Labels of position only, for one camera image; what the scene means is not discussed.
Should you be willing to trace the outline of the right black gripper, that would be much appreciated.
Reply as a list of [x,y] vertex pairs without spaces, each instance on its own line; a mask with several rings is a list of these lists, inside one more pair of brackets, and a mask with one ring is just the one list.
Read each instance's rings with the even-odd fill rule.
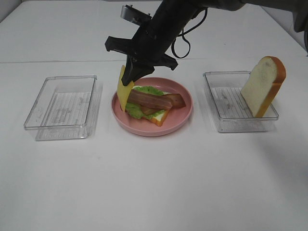
[[153,73],[153,66],[166,66],[174,70],[178,63],[165,52],[177,35],[178,29],[172,24],[155,26],[153,22],[148,22],[140,26],[131,39],[109,36],[105,42],[106,50],[127,55],[122,84],[127,86],[131,81]]

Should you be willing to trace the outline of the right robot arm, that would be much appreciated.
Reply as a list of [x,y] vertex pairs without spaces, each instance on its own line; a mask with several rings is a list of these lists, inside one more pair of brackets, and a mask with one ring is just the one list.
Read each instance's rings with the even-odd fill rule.
[[164,0],[154,16],[124,5],[121,18],[139,26],[131,39],[108,37],[107,51],[127,56],[121,78],[124,86],[154,72],[156,66],[174,70],[178,63],[165,52],[177,37],[184,36],[187,23],[208,8],[236,11],[253,4],[292,12],[295,32],[308,31],[308,2],[306,0]]

